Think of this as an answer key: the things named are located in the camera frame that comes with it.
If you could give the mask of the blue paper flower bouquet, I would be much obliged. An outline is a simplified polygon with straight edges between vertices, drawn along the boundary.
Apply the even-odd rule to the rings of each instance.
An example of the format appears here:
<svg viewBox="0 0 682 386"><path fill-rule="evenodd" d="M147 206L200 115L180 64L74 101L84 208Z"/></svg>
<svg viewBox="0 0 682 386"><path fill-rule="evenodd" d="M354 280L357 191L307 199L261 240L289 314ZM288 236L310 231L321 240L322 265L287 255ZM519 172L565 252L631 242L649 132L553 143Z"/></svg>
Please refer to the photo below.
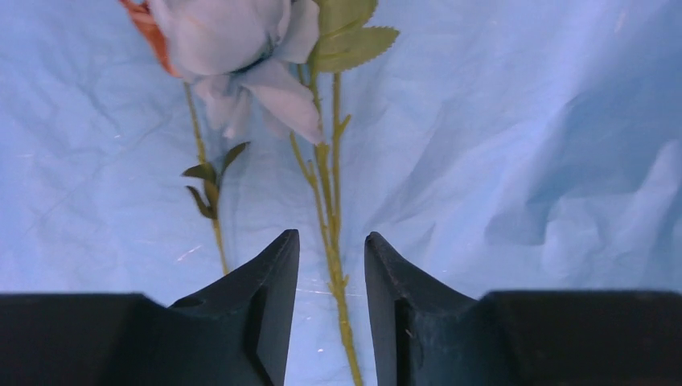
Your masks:
<svg viewBox="0 0 682 386"><path fill-rule="evenodd" d="M382 1L342 77L343 270L376 383L364 240L477 298L681 288L678 1ZM185 92L115 1L1 4L1 289L143 292L222 274L183 171Z"/></svg>

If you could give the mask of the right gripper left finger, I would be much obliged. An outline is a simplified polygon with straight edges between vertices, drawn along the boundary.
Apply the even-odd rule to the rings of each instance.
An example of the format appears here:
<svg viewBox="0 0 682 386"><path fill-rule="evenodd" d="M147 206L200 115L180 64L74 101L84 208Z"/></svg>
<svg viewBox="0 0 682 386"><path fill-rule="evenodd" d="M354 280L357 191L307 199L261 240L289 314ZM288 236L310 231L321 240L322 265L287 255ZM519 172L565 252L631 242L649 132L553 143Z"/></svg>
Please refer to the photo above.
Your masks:
<svg viewBox="0 0 682 386"><path fill-rule="evenodd" d="M4 385L281 385L299 234L165 307L143 294L3 294Z"/></svg>

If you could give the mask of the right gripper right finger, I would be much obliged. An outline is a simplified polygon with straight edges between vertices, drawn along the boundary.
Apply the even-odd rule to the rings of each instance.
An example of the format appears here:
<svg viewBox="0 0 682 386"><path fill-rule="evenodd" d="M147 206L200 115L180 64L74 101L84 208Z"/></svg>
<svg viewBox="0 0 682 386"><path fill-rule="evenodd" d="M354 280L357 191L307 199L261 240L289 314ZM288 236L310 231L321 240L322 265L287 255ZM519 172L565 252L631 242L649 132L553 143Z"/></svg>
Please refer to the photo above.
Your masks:
<svg viewBox="0 0 682 386"><path fill-rule="evenodd" d="M365 241L381 385L678 385L681 296L652 290L504 290L479 300Z"/></svg>

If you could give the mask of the light blue flower stem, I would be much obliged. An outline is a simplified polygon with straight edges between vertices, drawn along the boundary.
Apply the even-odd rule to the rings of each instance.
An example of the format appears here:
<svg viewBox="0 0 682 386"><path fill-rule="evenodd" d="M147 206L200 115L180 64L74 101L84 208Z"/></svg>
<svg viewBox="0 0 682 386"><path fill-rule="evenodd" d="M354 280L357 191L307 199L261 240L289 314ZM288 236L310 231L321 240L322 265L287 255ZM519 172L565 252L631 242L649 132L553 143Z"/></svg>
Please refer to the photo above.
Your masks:
<svg viewBox="0 0 682 386"><path fill-rule="evenodd" d="M160 66L183 82L187 105L238 138L258 105L264 125L290 140L314 195L328 287L352 381L364 380L347 305L340 249L342 75L388 51L399 31L373 26L376 1L124 1Z"/></svg>

